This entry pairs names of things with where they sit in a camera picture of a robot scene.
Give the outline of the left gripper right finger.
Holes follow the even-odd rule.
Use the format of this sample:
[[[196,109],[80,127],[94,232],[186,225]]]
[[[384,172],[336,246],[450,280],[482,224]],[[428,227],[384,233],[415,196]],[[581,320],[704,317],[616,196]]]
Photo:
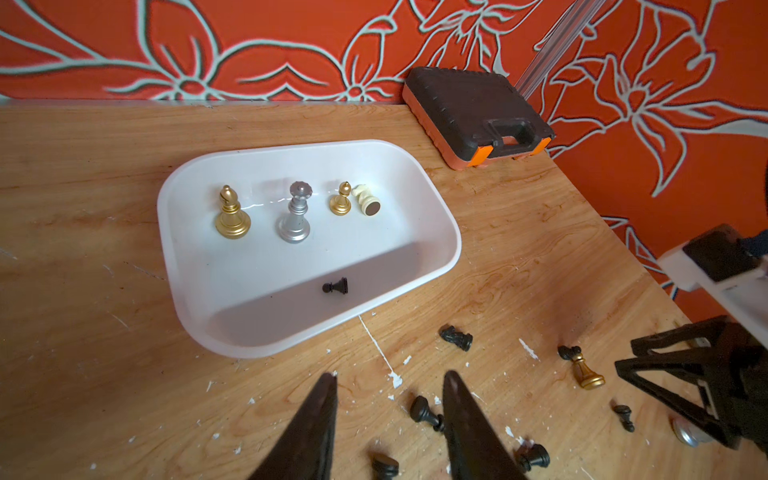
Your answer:
[[[443,415],[453,479],[526,479],[454,370],[443,379]]]

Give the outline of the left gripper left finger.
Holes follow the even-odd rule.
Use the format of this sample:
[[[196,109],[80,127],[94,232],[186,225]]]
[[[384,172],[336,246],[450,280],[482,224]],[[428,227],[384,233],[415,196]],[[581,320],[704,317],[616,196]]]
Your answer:
[[[249,479],[330,479],[337,407],[337,377],[323,373]]]

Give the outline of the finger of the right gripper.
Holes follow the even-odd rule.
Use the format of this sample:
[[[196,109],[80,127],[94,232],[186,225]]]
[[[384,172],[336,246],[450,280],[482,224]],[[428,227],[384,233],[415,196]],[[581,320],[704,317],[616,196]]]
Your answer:
[[[630,345],[636,357],[649,360],[713,360],[718,358],[716,345],[728,325],[727,316],[717,316],[703,322],[633,339]],[[705,339],[708,345],[663,352],[664,348],[696,339]]]
[[[660,401],[675,413],[698,427],[709,437],[730,449],[741,443],[732,404],[736,391],[729,368],[718,356],[709,353],[664,353],[619,360],[615,363],[618,376]],[[699,389],[700,405],[657,384],[641,374],[668,373]]]

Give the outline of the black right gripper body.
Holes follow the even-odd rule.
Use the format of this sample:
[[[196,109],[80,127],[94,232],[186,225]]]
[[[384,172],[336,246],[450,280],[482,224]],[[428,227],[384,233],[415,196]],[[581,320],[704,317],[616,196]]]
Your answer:
[[[766,347],[735,322],[708,320],[702,331],[713,349],[705,368],[705,432],[732,449],[746,439],[766,452]]]

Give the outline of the gold and black pawn pair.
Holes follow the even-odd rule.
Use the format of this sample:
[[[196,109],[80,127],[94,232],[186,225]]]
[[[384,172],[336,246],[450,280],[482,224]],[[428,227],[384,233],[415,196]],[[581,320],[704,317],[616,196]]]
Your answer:
[[[603,375],[593,371],[585,361],[582,350],[579,346],[558,347],[558,355],[563,359],[570,361],[573,366],[574,377],[582,389],[592,390],[605,384]]]

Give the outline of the gold bishop chess piece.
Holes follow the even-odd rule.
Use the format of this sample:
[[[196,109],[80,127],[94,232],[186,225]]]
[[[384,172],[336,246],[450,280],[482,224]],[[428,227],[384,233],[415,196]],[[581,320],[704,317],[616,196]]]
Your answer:
[[[238,239],[244,237],[251,227],[250,216],[244,212],[237,193],[224,185],[220,192],[220,213],[216,217],[216,230],[225,238]]]

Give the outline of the gold pawn chess piece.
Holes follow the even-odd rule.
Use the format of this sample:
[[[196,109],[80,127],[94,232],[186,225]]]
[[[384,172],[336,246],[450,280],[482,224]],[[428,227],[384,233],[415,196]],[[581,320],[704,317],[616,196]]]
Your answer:
[[[339,185],[338,193],[329,201],[329,208],[334,215],[344,216],[350,212],[351,202],[349,196],[351,190],[352,187],[348,181],[344,181]]]

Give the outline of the cream knight chess piece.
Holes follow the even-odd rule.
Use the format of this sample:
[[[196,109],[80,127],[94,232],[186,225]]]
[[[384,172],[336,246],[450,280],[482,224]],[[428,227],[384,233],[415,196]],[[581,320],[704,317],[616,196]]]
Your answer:
[[[361,212],[365,216],[374,216],[380,211],[380,199],[372,193],[367,185],[357,185],[352,189],[352,194],[357,199]]]

